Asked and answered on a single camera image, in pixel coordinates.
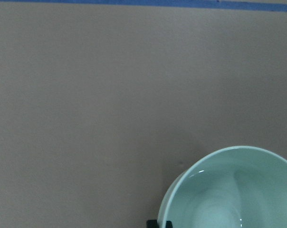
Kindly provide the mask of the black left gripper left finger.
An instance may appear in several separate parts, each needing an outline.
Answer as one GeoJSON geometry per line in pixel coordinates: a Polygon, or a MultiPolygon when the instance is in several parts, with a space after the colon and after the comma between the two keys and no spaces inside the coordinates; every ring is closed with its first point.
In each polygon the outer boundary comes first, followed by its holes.
{"type": "Polygon", "coordinates": [[[146,221],[146,228],[158,228],[157,220],[147,220],[146,221]]]}

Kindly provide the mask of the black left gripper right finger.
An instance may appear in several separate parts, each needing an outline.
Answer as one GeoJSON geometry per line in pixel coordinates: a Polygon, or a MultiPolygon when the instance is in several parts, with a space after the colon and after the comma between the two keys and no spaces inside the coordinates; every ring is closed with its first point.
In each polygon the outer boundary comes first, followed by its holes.
{"type": "Polygon", "coordinates": [[[172,222],[166,221],[165,228],[172,228],[172,222]]]}

